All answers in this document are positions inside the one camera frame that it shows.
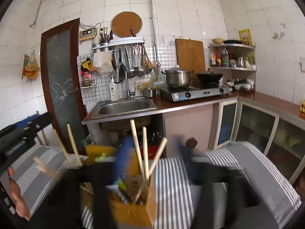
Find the person's left hand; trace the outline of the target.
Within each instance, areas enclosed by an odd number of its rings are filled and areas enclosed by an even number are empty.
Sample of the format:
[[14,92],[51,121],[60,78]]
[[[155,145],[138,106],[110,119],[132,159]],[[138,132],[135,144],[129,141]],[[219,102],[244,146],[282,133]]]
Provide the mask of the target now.
[[16,181],[12,178],[12,176],[15,174],[14,168],[9,167],[7,169],[9,181],[10,181],[10,192],[13,200],[15,201],[15,210],[17,214],[26,219],[27,221],[30,221],[30,211],[28,210],[28,207],[26,206],[26,203],[21,196],[21,190]]

